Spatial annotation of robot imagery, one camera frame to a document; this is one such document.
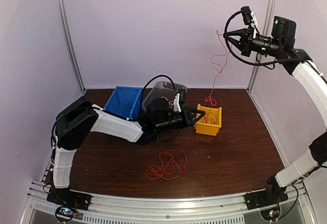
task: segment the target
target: blue plastic container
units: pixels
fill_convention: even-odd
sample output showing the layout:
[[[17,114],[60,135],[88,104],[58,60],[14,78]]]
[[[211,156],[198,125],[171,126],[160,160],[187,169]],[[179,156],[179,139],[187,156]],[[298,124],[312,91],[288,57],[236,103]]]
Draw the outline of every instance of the blue plastic container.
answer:
[[[112,92],[105,110],[120,117],[137,119],[141,106],[142,88],[117,86]]]

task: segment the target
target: yellow plastic container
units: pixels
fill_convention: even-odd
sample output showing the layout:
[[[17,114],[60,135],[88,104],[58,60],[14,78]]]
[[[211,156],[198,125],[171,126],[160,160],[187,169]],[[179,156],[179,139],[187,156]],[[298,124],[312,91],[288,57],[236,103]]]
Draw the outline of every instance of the yellow plastic container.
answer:
[[[221,128],[222,108],[210,108],[198,104],[197,109],[205,111],[205,116],[194,124],[195,132],[216,136]]]

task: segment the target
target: brown wooden tabletop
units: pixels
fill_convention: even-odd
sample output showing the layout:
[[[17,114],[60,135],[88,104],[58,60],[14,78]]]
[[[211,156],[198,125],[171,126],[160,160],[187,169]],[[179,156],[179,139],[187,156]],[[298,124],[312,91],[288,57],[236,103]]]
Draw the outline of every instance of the brown wooden tabletop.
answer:
[[[103,107],[111,93],[97,89],[86,95]],[[209,89],[189,89],[184,106],[204,105],[209,93]],[[223,108],[216,137],[196,134],[190,127],[172,141],[140,146],[90,133],[75,155],[71,189],[127,197],[196,197],[264,188],[283,164],[249,95],[242,89],[216,89],[213,97]],[[146,178],[150,165],[160,165],[159,153],[171,149],[187,153],[186,172],[174,181]]]

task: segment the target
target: white backdrop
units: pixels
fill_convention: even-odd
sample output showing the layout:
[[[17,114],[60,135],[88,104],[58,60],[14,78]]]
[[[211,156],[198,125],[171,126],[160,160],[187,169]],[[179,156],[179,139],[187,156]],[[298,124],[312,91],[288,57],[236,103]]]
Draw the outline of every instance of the white backdrop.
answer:
[[[80,96],[56,0],[0,0],[0,223],[17,223],[50,159],[56,115]]]
[[[276,15],[296,21],[295,47],[313,58],[327,73],[327,0],[277,0]],[[308,94],[282,66],[260,68],[254,93],[268,116],[288,161],[304,153],[326,128]],[[327,170],[320,169],[305,180],[320,224],[327,223]]]
[[[211,87],[216,38],[242,6],[257,12],[267,0],[65,0],[77,62],[86,88],[143,86],[158,74],[188,87]],[[231,30],[243,28],[236,18]],[[220,63],[223,58],[215,59]],[[216,87],[245,88],[252,67],[229,58]]]

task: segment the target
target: metal corner pole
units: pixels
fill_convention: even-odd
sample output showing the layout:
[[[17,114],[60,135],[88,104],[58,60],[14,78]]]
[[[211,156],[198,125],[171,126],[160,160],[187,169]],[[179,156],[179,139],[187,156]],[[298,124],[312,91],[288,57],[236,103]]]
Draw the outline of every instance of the metal corner pole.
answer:
[[[267,10],[266,10],[266,16],[265,16],[265,22],[264,22],[264,28],[263,28],[263,35],[268,35],[270,23],[273,21],[274,12],[275,12],[275,6],[276,6],[277,0],[268,0],[267,3]],[[251,92],[255,83],[256,76],[258,74],[259,66],[255,66],[252,71],[252,75],[250,78],[250,82],[248,85],[248,92]]]
[[[68,27],[68,21],[67,21],[64,0],[57,0],[57,2],[58,2],[59,15],[60,15],[60,19],[61,19],[61,25],[62,25],[62,29],[63,29],[63,33],[64,33],[64,38],[65,38],[69,58],[71,59],[71,63],[73,66],[73,71],[74,71],[75,78],[76,78],[76,81],[78,84],[78,88],[81,93],[84,93],[85,87],[84,87],[84,83],[82,80],[80,70],[78,68],[78,64],[77,64],[77,60],[76,60],[76,56],[75,56],[75,52],[74,52],[71,33],[70,33],[69,27]]]

